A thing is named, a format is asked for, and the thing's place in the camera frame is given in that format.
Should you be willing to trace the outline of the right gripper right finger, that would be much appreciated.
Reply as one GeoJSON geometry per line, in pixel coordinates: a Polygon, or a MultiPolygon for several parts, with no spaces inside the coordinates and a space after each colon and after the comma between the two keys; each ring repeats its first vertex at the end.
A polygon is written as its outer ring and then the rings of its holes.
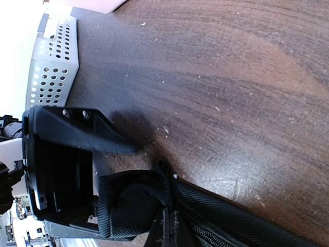
{"type": "Polygon", "coordinates": [[[170,246],[201,246],[199,239],[194,236],[183,216],[177,210],[170,214],[170,246]]]}

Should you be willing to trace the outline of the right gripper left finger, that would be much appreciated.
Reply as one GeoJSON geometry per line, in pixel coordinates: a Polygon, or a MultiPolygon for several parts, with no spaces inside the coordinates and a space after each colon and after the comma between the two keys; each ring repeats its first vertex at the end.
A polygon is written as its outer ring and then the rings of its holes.
{"type": "Polygon", "coordinates": [[[157,212],[146,240],[146,246],[170,246],[170,215],[167,208],[157,212]]]}

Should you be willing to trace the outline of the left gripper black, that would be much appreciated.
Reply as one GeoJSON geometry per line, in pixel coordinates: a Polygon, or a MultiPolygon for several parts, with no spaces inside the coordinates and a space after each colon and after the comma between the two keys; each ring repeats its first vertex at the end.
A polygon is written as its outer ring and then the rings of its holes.
{"type": "Polygon", "coordinates": [[[35,106],[23,114],[23,161],[33,215],[54,238],[101,239],[94,151],[131,154],[143,145],[97,109],[35,106]]]}

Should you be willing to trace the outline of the black necktie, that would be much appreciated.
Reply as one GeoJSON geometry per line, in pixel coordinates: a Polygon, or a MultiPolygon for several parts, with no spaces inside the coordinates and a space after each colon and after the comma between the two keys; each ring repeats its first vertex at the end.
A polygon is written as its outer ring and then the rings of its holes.
{"type": "Polygon", "coordinates": [[[201,246],[311,246],[312,243],[177,178],[170,164],[103,175],[98,227],[110,240],[147,233],[160,209],[179,211],[201,246]]]}

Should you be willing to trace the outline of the white perforated plastic basket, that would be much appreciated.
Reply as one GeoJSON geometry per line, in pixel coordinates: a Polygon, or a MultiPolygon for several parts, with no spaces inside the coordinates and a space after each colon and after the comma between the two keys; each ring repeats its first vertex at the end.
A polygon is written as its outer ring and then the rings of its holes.
{"type": "Polygon", "coordinates": [[[30,60],[25,109],[65,106],[78,69],[77,19],[44,13],[30,60]]]}

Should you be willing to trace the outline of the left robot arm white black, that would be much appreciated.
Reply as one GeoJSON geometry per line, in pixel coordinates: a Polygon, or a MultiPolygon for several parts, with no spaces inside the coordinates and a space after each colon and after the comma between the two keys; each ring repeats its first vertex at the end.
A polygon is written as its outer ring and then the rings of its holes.
{"type": "Polygon", "coordinates": [[[1,210],[27,195],[51,237],[101,239],[93,153],[136,153],[140,145],[96,109],[34,106],[1,118],[1,210]]]}

